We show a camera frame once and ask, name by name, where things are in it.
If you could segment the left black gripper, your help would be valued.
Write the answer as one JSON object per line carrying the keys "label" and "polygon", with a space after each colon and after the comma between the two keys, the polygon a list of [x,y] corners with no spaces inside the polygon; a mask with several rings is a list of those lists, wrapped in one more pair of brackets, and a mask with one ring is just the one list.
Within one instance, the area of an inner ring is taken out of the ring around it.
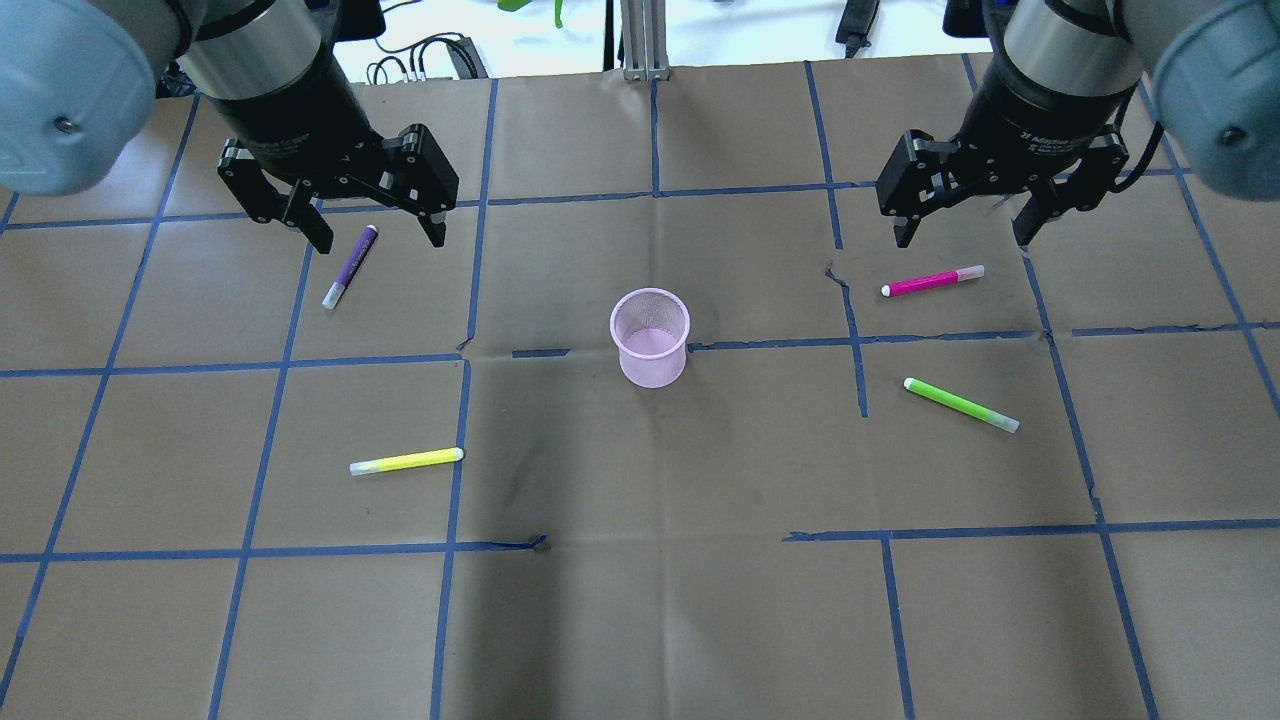
{"label": "left black gripper", "polygon": [[445,245],[456,169],[425,124],[379,135],[330,50],[282,88],[220,97],[218,111],[233,132],[218,174],[251,220],[280,222],[328,255],[334,232],[317,199],[369,199],[415,215],[434,249]]}

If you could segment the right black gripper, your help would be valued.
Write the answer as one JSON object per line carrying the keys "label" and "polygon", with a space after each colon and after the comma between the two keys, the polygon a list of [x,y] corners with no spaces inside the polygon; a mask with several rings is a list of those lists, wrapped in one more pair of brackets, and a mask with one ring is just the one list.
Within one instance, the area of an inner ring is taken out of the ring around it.
{"label": "right black gripper", "polygon": [[904,131],[876,181],[897,249],[922,217],[979,196],[1029,193],[1012,220],[1019,249],[1066,210],[1089,211],[1117,191],[1130,154],[1116,119],[1132,86],[1064,94],[996,55],[959,129],[947,138]]}

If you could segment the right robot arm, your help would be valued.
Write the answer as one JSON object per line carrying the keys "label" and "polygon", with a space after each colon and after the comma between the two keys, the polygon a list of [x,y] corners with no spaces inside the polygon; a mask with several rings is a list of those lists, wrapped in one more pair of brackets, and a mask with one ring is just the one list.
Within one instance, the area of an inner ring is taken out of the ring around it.
{"label": "right robot arm", "polygon": [[1028,245],[1134,184],[1165,135],[1215,192],[1277,200],[1275,1],[951,1],[943,22],[993,56],[957,133],[905,132],[876,182],[900,249],[940,209],[1019,193]]}

